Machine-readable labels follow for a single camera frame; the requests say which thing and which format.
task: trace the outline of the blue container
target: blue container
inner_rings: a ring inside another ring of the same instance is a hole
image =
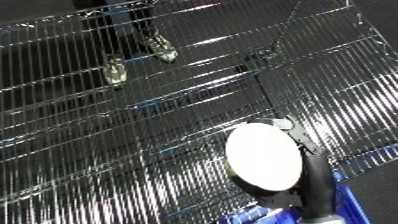
[[[344,184],[337,185],[337,214],[344,217],[347,224],[370,224],[368,218],[355,199],[351,190]],[[299,215],[294,208],[269,209],[249,205],[218,218],[219,224],[295,224]]]

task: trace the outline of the wire shelf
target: wire shelf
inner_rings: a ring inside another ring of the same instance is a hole
[[[349,1],[304,0],[277,56],[236,71],[295,3],[144,5],[174,64],[137,44],[131,2],[1,25],[1,219],[212,222],[253,200],[225,174],[229,131],[275,111],[297,117],[343,180],[394,160],[397,55]],[[110,30],[128,71],[117,90],[96,47]]]

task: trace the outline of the dark background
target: dark background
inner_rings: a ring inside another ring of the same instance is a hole
[[[355,0],[354,2],[392,47],[398,50],[398,1]],[[0,4],[0,23],[71,10],[74,8],[70,0],[3,0]],[[392,162],[349,182],[372,223],[388,224],[396,223],[398,220],[397,170],[398,163]]]

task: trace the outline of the shoe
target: shoe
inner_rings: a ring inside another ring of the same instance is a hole
[[[147,47],[151,53],[156,54],[156,57],[163,62],[173,63],[178,56],[176,49],[171,45],[170,41],[166,40],[158,32],[151,36],[141,35],[138,42]]]
[[[119,86],[127,80],[126,68],[120,55],[104,54],[105,67],[103,74],[109,85]]]

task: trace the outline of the white disc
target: white disc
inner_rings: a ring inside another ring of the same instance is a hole
[[[302,158],[293,139],[277,127],[249,123],[235,129],[226,144],[227,160],[246,182],[268,191],[293,187]]]

